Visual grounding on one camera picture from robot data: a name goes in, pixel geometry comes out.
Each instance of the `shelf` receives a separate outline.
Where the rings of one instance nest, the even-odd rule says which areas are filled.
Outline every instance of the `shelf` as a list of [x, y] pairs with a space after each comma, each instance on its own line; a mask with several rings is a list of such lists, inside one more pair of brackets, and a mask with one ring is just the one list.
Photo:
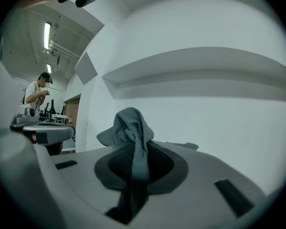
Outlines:
[[122, 66], [102, 77], [118, 88], [178, 78], [234, 79], [235, 73], [258, 75], [286, 85], [286, 67], [252, 52], [222, 47], [200, 47], [165, 52]]

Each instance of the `ceiling light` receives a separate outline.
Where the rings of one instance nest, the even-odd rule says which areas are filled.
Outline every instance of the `ceiling light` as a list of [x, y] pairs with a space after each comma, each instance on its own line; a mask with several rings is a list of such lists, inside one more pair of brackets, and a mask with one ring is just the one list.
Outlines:
[[49, 49], [50, 29], [51, 29], [51, 24], [49, 22], [46, 22], [44, 24], [44, 48], [45, 49]]
[[48, 67], [48, 72], [51, 74], [51, 66], [49, 64], [47, 64], [47, 67]]

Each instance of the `ceiling pipe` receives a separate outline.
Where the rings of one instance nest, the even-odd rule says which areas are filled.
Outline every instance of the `ceiling pipe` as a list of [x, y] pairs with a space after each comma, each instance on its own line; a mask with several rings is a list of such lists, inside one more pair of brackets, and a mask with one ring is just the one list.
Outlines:
[[64, 52], [64, 54], [70, 55], [71, 57], [74, 57], [77, 60], [80, 59], [79, 55], [77, 55], [77, 54], [73, 53], [71, 50], [66, 49], [65, 47], [59, 45], [58, 43], [54, 42], [53, 40], [51, 40], [51, 45], [52, 45], [52, 49], [60, 50], [60, 51]]
[[78, 58], [72, 58], [72, 56], [64, 54], [64, 52], [61, 52], [59, 49], [51, 49], [51, 51], [59, 53], [61, 56], [65, 57], [67, 59], [78, 61]]

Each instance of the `gray cloth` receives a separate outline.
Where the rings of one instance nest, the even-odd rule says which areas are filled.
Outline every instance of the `gray cloth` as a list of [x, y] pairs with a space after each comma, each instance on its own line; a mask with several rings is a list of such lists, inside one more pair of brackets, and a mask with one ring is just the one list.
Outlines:
[[170, 143], [170, 144], [174, 144], [174, 145], [177, 145], [177, 146], [180, 146], [180, 147], [185, 147], [185, 148], [189, 148], [189, 149], [192, 149], [192, 150], [197, 150], [199, 148], [198, 145], [194, 144], [194, 143]]
[[114, 118], [113, 127], [99, 133], [96, 138], [105, 146], [133, 141], [135, 146], [132, 179], [141, 181], [149, 179], [146, 143], [153, 139], [153, 131], [148, 127], [139, 110], [136, 108], [121, 110]]

